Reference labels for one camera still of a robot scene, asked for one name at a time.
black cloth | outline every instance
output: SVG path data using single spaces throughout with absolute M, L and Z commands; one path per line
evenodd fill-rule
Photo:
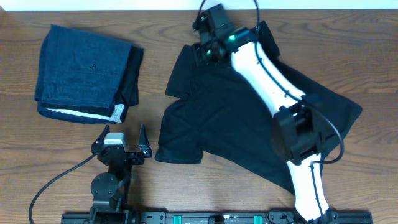
M 345 137 L 362 111 L 302 73 L 278 61 L 279 49 L 265 22 L 259 42 L 284 76 L 307 95 L 324 102 L 320 110 Z M 251 85 L 230 62 L 197 67 L 192 47 L 184 46 L 174 66 L 166 95 L 178 97 L 164 113 L 155 159 L 178 164 L 200 163 L 203 150 L 231 160 L 294 193 L 287 164 L 271 148 L 272 116 Z M 325 158 L 338 145 L 327 123 L 322 145 Z
M 49 109 L 110 117 L 115 105 L 138 104 L 138 73 L 143 49 L 103 35 L 51 25 L 40 51 L 35 91 L 37 111 L 74 123 L 115 123 Z

wooden table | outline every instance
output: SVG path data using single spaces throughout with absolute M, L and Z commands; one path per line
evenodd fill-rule
M 136 147 L 145 124 L 154 151 L 173 65 L 192 32 L 195 11 L 6 12 L 0 16 L 0 223 L 28 223 L 33 196 L 50 179 L 90 156 L 104 125 L 41 117 L 34 90 L 40 46 L 50 24 L 134 41 L 145 48 L 140 104 L 129 109 L 123 132 Z M 252 27 L 254 11 L 229 12 Z M 262 11 L 282 60 L 363 106 L 345 140 L 346 153 L 326 165 L 323 185 L 339 210 L 370 210 L 375 223 L 398 219 L 398 12 Z M 51 185 L 34 207 L 36 223 L 60 223 L 65 211 L 88 211 L 92 179 L 107 167 L 93 159 Z M 134 167 L 129 201 L 138 208 L 268 210 L 294 206 L 294 196 L 242 167 L 207 154 L 201 164 L 147 159 Z

green tape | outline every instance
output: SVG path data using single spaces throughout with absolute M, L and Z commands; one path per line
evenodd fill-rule
M 174 215 L 173 216 L 173 224 L 182 224 L 181 215 Z
M 262 216 L 255 215 L 254 216 L 254 224 L 262 224 Z

stack of folded clothes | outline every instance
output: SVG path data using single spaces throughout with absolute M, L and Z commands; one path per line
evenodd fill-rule
M 40 51 L 37 111 L 74 123 L 122 123 L 138 104 L 143 55 L 129 42 L 52 25 Z

white background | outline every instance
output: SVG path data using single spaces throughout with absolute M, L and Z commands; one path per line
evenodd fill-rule
M 257 0 L 261 9 L 398 9 L 398 0 Z M 197 10 L 201 0 L 0 0 L 7 11 Z M 254 9 L 252 0 L 207 0 L 203 9 Z

